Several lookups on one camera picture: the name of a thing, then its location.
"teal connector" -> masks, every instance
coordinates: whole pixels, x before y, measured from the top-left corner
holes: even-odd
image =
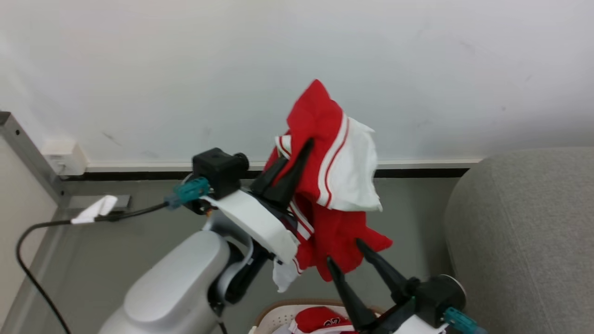
[[[453,307],[445,311],[444,321],[463,334],[486,334],[486,330],[477,326],[476,321]]]
[[[210,185],[205,178],[197,178],[173,188],[173,194],[165,197],[168,209],[177,209],[187,202],[197,200],[210,192]]]

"white wall trim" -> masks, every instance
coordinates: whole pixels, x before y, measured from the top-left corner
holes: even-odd
[[[419,168],[470,168],[480,162],[476,159],[434,159],[434,160],[382,160],[378,169],[419,169]],[[265,162],[251,162],[251,171],[261,171]],[[191,162],[92,162],[87,172],[189,172]]]

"black baseboard strip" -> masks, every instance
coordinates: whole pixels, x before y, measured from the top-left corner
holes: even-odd
[[[468,168],[379,169],[376,178],[459,178]],[[64,181],[144,181],[184,179],[188,172],[99,172],[68,177]],[[244,179],[254,179],[260,171],[248,171]]]

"red and white garment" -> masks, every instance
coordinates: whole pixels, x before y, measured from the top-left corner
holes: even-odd
[[[365,212],[381,210],[372,181],[377,166],[373,130],[348,117],[318,80],[297,100],[287,124],[289,131],[276,137],[265,169],[278,157],[287,157],[280,178],[293,166],[307,140],[313,138],[314,146],[289,206],[299,223],[301,244],[292,263],[274,263],[273,280],[279,292],[308,267],[317,267],[322,278],[331,281],[328,255],[344,272],[357,268],[363,255],[356,238],[375,251],[392,245],[390,239],[366,226]]]
[[[341,334],[355,332],[349,319],[325,306],[299,312],[288,327],[292,334]]]

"robotic arm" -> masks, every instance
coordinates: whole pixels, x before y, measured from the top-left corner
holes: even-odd
[[[124,304],[107,319],[99,334],[210,333],[225,307],[242,299],[267,260],[286,262],[295,256],[297,221],[286,208],[312,145],[312,141],[308,142],[281,179],[277,177],[287,163],[283,157],[254,180],[249,189],[241,189],[240,185],[240,178],[249,167],[243,154],[231,156],[212,149],[195,156],[193,173],[184,182],[205,178],[211,191],[186,207],[199,215],[211,212],[205,227],[136,281]],[[242,244],[247,251],[241,252],[225,237]],[[376,319],[328,257],[334,283],[357,331],[440,333],[451,323],[448,312],[465,306],[462,287],[449,276],[438,276],[425,283],[416,278],[405,279],[364,242],[357,240],[357,245],[380,273],[396,303]],[[460,323],[459,316],[454,318]]]

